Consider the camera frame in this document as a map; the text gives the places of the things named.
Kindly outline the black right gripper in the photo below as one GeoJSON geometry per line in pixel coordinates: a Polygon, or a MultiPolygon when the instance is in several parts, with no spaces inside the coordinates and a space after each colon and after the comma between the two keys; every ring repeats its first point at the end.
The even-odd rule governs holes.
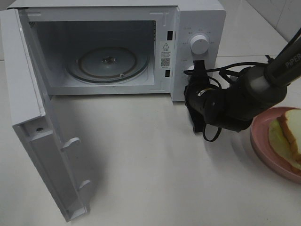
{"type": "Polygon", "coordinates": [[[202,133],[205,125],[204,108],[207,91],[212,89],[210,79],[206,75],[204,60],[193,61],[193,75],[190,76],[188,85],[184,89],[184,101],[188,108],[194,133],[202,133]]]}

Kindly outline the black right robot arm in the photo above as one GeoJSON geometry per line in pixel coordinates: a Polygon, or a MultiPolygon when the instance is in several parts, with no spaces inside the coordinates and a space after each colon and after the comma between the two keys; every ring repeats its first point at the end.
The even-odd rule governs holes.
{"type": "Polygon", "coordinates": [[[184,71],[190,77],[184,90],[195,133],[207,125],[240,132],[255,116],[284,100],[287,86],[301,76],[301,32],[268,62],[240,62],[206,69],[203,60],[184,71]]]}

